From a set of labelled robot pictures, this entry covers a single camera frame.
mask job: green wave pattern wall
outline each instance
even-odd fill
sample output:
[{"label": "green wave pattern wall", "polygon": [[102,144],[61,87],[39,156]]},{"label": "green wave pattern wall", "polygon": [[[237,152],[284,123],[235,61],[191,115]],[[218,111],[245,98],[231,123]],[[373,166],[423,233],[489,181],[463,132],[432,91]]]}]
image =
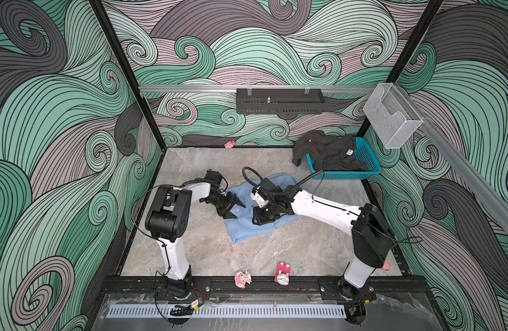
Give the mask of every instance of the green wave pattern wall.
[{"label": "green wave pattern wall", "polygon": [[0,0],[0,330],[75,330],[160,157],[87,0]]},{"label": "green wave pattern wall", "polygon": [[[508,1],[446,1],[399,80],[508,203]],[[400,150],[366,139],[370,183],[411,271],[426,277],[451,330],[508,331],[508,235],[420,131]]]},{"label": "green wave pattern wall", "polygon": [[[456,4],[469,3],[458,0]],[[104,0],[140,84],[375,85],[427,1]],[[150,93],[166,144],[291,146],[304,133],[356,134],[362,95],[326,95],[323,114],[235,114],[235,96]]]}]

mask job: dark clothing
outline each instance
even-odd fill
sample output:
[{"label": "dark clothing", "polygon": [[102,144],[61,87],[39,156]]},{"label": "dark clothing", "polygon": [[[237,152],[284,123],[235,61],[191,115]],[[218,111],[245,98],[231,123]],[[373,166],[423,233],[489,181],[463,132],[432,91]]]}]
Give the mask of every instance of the dark clothing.
[{"label": "dark clothing", "polygon": [[322,131],[310,131],[295,142],[293,163],[298,166],[300,159],[309,154],[315,160],[315,170],[368,171],[366,163],[355,158],[356,149],[353,136],[325,136]]}]

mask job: robotic arm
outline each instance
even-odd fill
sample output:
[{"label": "robotic arm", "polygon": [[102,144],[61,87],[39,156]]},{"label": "robotic arm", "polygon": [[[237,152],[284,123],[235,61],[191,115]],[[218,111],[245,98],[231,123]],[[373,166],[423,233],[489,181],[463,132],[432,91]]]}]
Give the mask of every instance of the robotic arm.
[{"label": "robotic arm", "polygon": [[[210,171],[207,177],[215,176],[216,172]],[[258,203],[253,210],[252,223],[261,226],[274,222],[283,215],[297,214],[330,224],[352,236],[354,256],[339,285],[341,294],[355,298],[374,270],[383,266],[392,247],[390,238],[393,234],[380,210],[372,204],[367,203],[364,207],[345,205],[301,189],[300,185],[314,175],[316,173],[283,190],[267,178],[260,184],[255,184],[244,174],[245,179],[254,186],[251,197]],[[220,178],[222,176],[219,174],[216,179],[220,182]],[[190,267],[181,241],[188,222],[190,204],[198,200],[213,203],[218,214],[223,217],[230,217],[230,209],[234,204],[244,207],[235,195],[217,191],[219,184],[211,182],[213,184],[195,182],[184,187],[160,186],[145,222],[146,229],[151,231],[152,237],[161,247],[169,285],[177,289],[179,296],[187,293],[191,285]]]}]

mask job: pink crumpled object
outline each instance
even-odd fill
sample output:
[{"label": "pink crumpled object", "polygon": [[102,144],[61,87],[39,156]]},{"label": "pink crumpled object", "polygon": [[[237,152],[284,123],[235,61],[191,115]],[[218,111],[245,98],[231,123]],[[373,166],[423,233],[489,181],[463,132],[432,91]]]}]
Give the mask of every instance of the pink crumpled object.
[{"label": "pink crumpled object", "polygon": [[224,148],[232,148],[236,145],[236,142],[230,141],[224,144]]}]

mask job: white arm segment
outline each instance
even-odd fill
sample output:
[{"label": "white arm segment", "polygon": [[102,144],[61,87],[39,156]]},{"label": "white arm segment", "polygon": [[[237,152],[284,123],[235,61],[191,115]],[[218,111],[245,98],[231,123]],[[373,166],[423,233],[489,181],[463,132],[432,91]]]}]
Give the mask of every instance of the white arm segment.
[{"label": "white arm segment", "polygon": [[359,207],[333,202],[321,197],[311,198],[307,191],[300,191],[294,196],[291,207],[295,214],[309,216],[344,231],[351,235],[352,221],[361,213]]},{"label": "white arm segment", "polygon": [[[210,183],[193,183],[183,188],[179,187],[178,189],[189,189],[191,191],[191,203],[194,203],[199,202],[199,199],[207,197],[210,194]],[[183,238],[177,238],[175,242],[170,242],[164,238],[158,238],[157,243],[162,253],[162,259],[164,260],[164,272],[167,272],[165,275],[175,280],[184,279],[189,270],[189,263],[184,253]]]},{"label": "white arm segment", "polygon": [[[294,196],[294,202],[291,202],[290,205],[295,214],[309,216],[332,225],[349,236],[353,228],[351,222],[356,220],[361,213],[357,206],[333,202],[318,196],[311,197],[307,191],[298,192]],[[374,270],[374,267],[365,264],[353,254],[351,262],[344,272],[344,279],[359,289],[363,287]]]}]

